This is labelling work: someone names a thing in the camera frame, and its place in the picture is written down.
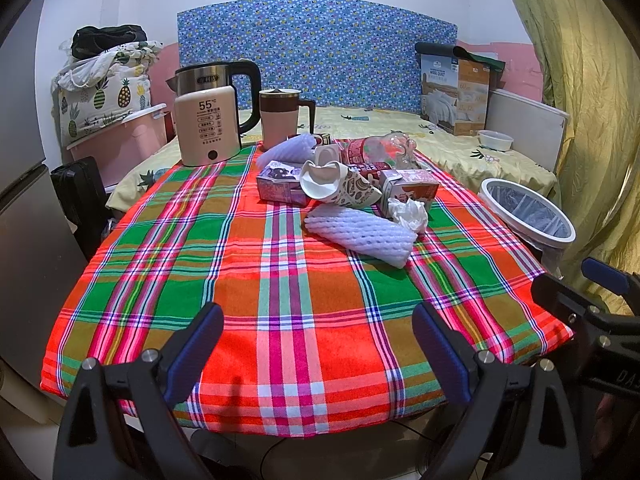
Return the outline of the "white tissue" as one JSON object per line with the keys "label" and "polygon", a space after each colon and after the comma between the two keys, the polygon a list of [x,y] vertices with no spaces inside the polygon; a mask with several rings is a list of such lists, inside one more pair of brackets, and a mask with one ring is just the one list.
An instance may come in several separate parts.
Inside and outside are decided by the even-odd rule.
{"label": "white tissue", "polygon": [[426,232],[428,214],[425,204],[420,200],[408,198],[402,202],[398,198],[390,198],[387,202],[387,215],[393,222],[416,234]]}

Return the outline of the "pink white small carton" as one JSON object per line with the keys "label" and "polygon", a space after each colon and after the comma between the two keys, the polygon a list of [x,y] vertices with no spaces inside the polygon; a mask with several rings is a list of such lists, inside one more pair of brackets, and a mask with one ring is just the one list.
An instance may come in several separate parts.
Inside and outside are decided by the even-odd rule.
{"label": "pink white small carton", "polygon": [[421,202],[430,211],[439,182],[428,169],[386,169],[381,171],[380,185],[382,215],[390,218],[388,202],[394,198],[401,203],[408,200]]}

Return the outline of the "long white foam net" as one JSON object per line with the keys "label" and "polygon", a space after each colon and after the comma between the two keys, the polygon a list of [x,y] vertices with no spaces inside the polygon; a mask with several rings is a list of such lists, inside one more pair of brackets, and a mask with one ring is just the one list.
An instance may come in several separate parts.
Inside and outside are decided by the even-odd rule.
{"label": "long white foam net", "polygon": [[322,204],[306,214],[304,227],[331,243],[403,268],[418,238],[415,232],[370,212]]}

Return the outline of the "clear crushed plastic bottle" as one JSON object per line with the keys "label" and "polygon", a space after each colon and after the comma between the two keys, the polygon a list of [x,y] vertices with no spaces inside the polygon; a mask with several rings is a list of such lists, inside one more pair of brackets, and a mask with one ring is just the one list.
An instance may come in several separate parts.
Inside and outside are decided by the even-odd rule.
{"label": "clear crushed plastic bottle", "polygon": [[399,131],[392,131],[385,136],[336,140],[336,144],[341,148],[341,161],[347,165],[358,162],[387,162],[396,169],[412,169],[418,166],[416,142]]}

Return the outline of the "crushed patterned paper cup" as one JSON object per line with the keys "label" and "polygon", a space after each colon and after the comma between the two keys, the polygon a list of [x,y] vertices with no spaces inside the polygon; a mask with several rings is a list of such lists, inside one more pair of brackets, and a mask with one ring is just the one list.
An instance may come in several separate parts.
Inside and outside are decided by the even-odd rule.
{"label": "crushed patterned paper cup", "polygon": [[318,166],[307,160],[300,168],[299,185],[312,200],[356,209],[370,207],[382,198],[369,180],[341,162]]}

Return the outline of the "purple milk carton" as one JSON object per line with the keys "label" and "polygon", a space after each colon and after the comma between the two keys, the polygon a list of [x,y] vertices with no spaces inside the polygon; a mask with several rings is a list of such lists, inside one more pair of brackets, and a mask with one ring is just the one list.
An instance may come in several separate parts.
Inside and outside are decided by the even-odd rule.
{"label": "purple milk carton", "polygon": [[259,198],[266,202],[306,207],[309,197],[300,186],[301,169],[301,166],[288,162],[268,162],[256,178]]}

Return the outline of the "red drink can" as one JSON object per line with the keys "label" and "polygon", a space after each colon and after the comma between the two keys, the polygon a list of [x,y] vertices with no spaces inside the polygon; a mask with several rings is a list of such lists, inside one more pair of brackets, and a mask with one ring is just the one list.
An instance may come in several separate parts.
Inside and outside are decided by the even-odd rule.
{"label": "red drink can", "polygon": [[387,162],[358,162],[358,164],[350,164],[350,170],[356,171],[361,177],[367,179],[370,183],[378,185],[384,170],[390,170],[392,166]]}

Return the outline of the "white yogurt cup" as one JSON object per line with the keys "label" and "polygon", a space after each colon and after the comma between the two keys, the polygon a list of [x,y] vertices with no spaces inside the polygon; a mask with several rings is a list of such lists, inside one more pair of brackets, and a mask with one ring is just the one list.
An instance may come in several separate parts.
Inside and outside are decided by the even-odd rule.
{"label": "white yogurt cup", "polygon": [[314,163],[324,166],[330,162],[341,161],[341,148],[336,143],[317,145],[314,149]]}

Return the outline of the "white plastic bowl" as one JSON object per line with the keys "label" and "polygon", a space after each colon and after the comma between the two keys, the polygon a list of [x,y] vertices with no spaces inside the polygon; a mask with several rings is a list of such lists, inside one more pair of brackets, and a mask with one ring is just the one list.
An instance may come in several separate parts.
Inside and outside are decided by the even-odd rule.
{"label": "white plastic bowl", "polygon": [[507,134],[494,130],[478,130],[477,136],[482,148],[497,152],[507,152],[512,148],[513,139]]}

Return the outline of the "olive green curtain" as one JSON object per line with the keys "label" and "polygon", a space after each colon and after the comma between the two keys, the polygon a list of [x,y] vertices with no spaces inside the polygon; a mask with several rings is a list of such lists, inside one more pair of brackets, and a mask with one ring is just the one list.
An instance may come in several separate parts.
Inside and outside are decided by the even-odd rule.
{"label": "olive green curtain", "polygon": [[561,270],[570,284],[628,314],[582,276],[587,257],[639,270],[639,57],[603,0],[513,0],[544,73],[544,102],[570,114],[558,173],[576,240]]}

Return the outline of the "black suitcase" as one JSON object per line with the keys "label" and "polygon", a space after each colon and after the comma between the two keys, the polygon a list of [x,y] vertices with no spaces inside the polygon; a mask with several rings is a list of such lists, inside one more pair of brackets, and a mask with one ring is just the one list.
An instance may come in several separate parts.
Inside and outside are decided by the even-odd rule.
{"label": "black suitcase", "polygon": [[66,219],[76,226],[75,240],[90,260],[113,219],[96,160],[89,156],[59,166],[51,172],[51,179]]}

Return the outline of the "bedding product box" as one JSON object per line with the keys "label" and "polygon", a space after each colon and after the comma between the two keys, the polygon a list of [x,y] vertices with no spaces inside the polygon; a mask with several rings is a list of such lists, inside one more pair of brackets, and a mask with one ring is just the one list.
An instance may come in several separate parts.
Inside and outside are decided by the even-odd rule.
{"label": "bedding product box", "polygon": [[421,117],[455,136],[474,136],[486,125],[489,92],[505,62],[452,44],[417,42]]}

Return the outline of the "pink storage bin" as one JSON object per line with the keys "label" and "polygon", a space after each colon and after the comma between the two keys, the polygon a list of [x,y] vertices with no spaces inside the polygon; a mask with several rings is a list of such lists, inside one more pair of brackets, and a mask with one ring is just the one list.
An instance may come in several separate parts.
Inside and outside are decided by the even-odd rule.
{"label": "pink storage bin", "polygon": [[166,115],[165,103],[139,110],[73,142],[67,151],[73,160],[93,157],[103,184],[116,185],[167,143]]}

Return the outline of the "pink brown lidded mug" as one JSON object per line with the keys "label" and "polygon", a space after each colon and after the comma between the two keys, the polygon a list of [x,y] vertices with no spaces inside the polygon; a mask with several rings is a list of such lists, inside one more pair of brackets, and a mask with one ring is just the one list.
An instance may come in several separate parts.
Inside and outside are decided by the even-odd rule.
{"label": "pink brown lidded mug", "polygon": [[309,132],[314,132],[316,101],[304,99],[300,91],[290,88],[272,88],[259,92],[262,147],[265,151],[296,136],[298,113],[301,107],[309,112]]}

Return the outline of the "blue floral headboard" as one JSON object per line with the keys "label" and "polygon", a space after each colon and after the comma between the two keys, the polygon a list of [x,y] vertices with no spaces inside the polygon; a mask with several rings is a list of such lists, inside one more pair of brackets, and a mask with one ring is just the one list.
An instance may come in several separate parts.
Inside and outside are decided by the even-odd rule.
{"label": "blue floral headboard", "polygon": [[177,15],[182,66],[250,60],[262,86],[320,106],[420,110],[418,42],[455,44],[454,23],[366,0],[233,0]]}

